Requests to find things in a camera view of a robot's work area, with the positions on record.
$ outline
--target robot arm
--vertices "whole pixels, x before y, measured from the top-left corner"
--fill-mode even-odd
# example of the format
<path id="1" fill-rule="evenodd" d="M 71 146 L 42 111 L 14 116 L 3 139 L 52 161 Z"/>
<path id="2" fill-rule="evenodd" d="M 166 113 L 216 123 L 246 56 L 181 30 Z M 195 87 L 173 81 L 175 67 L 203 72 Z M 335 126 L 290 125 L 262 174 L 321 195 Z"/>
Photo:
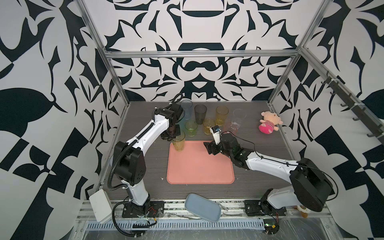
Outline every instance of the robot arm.
<path id="1" fill-rule="evenodd" d="M 210 129 L 214 141 L 205 142 L 209 154 L 219 152 L 230 157 L 237 167 L 257 170 L 284 179 L 292 186 L 282 189 L 269 189 L 260 200 L 261 213 L 271 214 L 276 210 L 302 205 L 315 212 L 320 212 L 332 192 L 332 184 L 316 165 L 309 159 L 288 161 L 266 156 L 254 149 L 240 147 L 231 133 L 221 133 L 218 126 Z"/>
<path id="2" fill-rule="evenodd" d="M 171 141 L 180 135 L 180 126 L 177 123 L 181 120 L 182 108 L 178 101 L 175 101 L 181 94 L 178 94 L 172 103 L 165 108 L 155 109 L 151 121 L 127 142 L 118 142 L 114 148 L 113 166 L 108 177 L 108 188 L 115 190 L 119 187 L 127 190 L 131 201 L 132 212 L 138 216 L 148 212 L 150 196 L 145 189 L 143 177 L 146 172 L 144 156 L 157 139 Z M 122 184 L 112 187 L 112 177 L 116 174 Z"/>

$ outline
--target white box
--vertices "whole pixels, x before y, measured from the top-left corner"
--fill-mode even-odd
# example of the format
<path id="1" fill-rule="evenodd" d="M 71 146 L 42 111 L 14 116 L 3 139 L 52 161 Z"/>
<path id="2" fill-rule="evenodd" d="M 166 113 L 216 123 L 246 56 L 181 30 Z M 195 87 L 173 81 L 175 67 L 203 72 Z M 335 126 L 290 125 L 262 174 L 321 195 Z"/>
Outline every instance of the white box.
<path id="1" fill-rule="evenodd" d="M 107 193 L 100 189 L 89 197 L 96 220 L 104 224 L 112 219 L 112 205 Z"/>

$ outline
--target pink teddy bear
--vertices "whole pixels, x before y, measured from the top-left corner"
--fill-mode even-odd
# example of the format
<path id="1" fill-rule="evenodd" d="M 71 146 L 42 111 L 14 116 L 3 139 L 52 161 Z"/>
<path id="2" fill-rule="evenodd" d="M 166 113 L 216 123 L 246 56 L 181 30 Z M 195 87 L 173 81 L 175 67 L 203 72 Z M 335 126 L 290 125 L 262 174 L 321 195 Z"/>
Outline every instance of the pink teddy bear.
<path id="1" fill-rule="evenodd" d="M 278 131 L 279 128 L 275 125 L 283 124 L 281 118 L 274 112 L 262 112 L 264 119 L 261 119 L 262 124 L 259 125 L 259 130 L 265 134 L 271 134 L 274 130 Z"/>

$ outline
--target pink mat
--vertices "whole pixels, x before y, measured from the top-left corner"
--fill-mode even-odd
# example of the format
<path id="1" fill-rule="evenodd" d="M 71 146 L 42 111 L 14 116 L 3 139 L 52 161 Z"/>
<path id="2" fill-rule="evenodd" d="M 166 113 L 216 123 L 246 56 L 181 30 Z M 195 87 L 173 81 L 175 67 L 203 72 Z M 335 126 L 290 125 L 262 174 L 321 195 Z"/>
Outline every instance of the pink mat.
<path id="1" fill-rule="evenodd" d="M 183 151 L 169 147 L 167 181 L 170 184 L 231 184 L 235 180 L 231 159 L 210 155 L 203 142 L 185 141 Z"/>

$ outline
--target yellow cup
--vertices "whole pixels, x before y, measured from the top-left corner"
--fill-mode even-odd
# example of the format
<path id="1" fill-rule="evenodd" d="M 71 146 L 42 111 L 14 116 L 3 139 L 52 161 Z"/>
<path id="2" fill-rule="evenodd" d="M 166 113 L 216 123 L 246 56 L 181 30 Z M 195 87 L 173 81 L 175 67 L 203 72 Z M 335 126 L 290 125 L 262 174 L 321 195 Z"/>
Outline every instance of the yellow cup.
<path id="1" fill-rule="evenodd" d="M 210 135 L 211 131 L 209 130 L 211 127 L 215 126 L 215 120 L 212 118 L 206 118 L 203 121 L 203 131 L 205 134 Z"/>
<path id="2" fill-rule="evenodd" d="M 229 110 L 226 106 L 218 106 L 216 108 L 216 125 L 224 125 L 225 120 L 227 119 Z"/>
<path id="3" fill-rule="evenodd" d="M 173 146 L 175 146 L 176 151 L 183 151 L 185 145 L 185 133 L 184 131 L 180 131 L 180 136 L 172 139 Z"/>

